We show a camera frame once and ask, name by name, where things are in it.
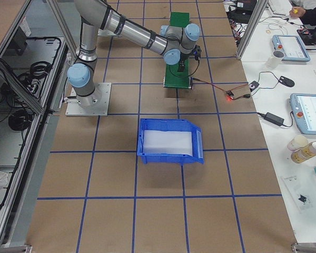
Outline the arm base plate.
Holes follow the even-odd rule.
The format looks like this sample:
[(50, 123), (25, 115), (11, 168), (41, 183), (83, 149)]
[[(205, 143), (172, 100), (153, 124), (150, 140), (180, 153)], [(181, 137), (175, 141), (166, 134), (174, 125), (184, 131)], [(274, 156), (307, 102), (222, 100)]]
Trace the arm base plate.
[(97, 36), (98, 37), (122, 37), (121, 35), (117, 35), (109, 30), (101, 30), (101, 29), (98, 30)]
[(66, 98), (66, 116), (107, 116), (111, 95), (111, 83), (94, 83), (95, 91), (90, 96), (77, 96), (72, 88), (71, 96)]

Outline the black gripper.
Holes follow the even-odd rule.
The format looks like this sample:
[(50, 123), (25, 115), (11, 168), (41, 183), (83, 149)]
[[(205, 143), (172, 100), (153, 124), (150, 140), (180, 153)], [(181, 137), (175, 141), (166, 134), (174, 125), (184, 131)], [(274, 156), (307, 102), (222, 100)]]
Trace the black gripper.
[(185, 70), (185, 61), (189, 59), (189, 56), (190, 56), (190, 54), (184, 54), (184, 53), (180, 54), (180, 60), (179, 60), (178, 69), (177, 69), (178, 73), (183, 73), (184, 72), (184, 70)]

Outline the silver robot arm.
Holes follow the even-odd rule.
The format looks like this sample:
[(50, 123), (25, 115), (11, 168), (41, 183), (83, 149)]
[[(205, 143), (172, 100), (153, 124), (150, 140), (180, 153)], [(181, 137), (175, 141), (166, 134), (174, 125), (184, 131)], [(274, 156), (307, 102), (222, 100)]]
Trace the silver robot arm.
[(156, 34), (118, 13), (106, 1), (75, 1), (74, 4), (81, 16), (80, 45), (67, 78), (83, 107), (96, 105), (102, 97), (93, 82), (99, 30), (110, 31), (163, 56), (167, 65), (182, 65), (191, 55), (196, 60), (201, 56), (201, 49), (196, 44), (200, 28), (196, 24), (186, 27), (163, 25)]

